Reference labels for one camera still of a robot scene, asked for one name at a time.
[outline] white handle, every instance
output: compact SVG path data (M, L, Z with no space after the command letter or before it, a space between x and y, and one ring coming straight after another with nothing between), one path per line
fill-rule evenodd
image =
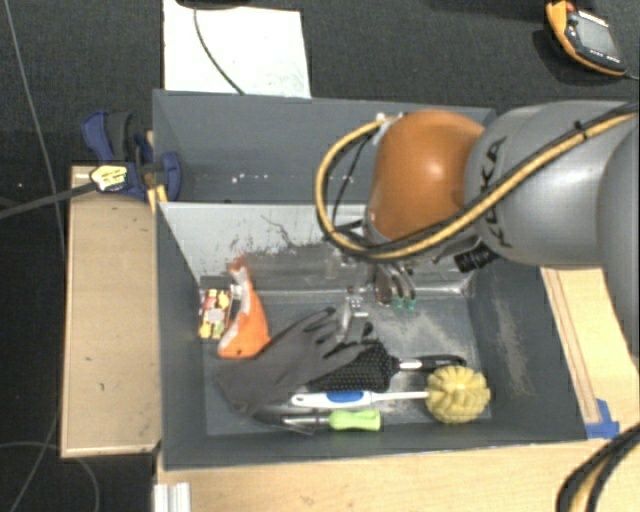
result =
M309 409L357 409L369 407L374 402L386 400L413 400L427 398L426 391L400 391L396 393L372 393L371 391L335 391L328 393L296 393L290 403Z

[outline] yellow dish brush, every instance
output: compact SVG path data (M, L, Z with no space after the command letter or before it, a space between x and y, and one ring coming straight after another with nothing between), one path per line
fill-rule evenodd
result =
M445 366L429 375L424 391L374 393L329 391L297 393L290 404L309 409L359 409L375 402L422 398L429 412L443 423L466 423L477 418L489 403L491 392L480 373L464 366Z
M439 368L427 379L427 409L443 423L476 419L491 399L484 375L464 366Z

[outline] yellow label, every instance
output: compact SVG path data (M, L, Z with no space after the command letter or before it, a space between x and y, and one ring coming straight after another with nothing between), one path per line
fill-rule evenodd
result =
M127 183L127 172L124 165L101 165L90 177L101 191L116 191Z

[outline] black carpet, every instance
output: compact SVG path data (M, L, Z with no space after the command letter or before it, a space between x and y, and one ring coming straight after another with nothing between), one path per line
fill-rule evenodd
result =
M10 1L26 74L57 186L89 160L80 121L127 110L151 127L162 85L160 0ZM559 59L542 32L542 0L298 0L251 5L299 9L316 97L492 107L562 99L637 100L638 83ZM638 71L640 2L598 3ZM0 2L0 208L47 195L49 181ZM42 442L60 396L64 270L52 208L0 221L0 445ZM8 510L37 447L0 448L0 511ZM101 510L148 509L148 456L88 460ZM18 510L92 510L77 463L47 450Z

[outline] hair brush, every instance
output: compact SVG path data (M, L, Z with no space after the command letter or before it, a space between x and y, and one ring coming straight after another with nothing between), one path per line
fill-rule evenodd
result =
M466 366L466 361L453 355L430 355L400 360L390 355L378 341L364 341L369 345L351 363L323 375L307 384L309 391L375 391L389 389L391 378L400 371L433 372L443 366Z

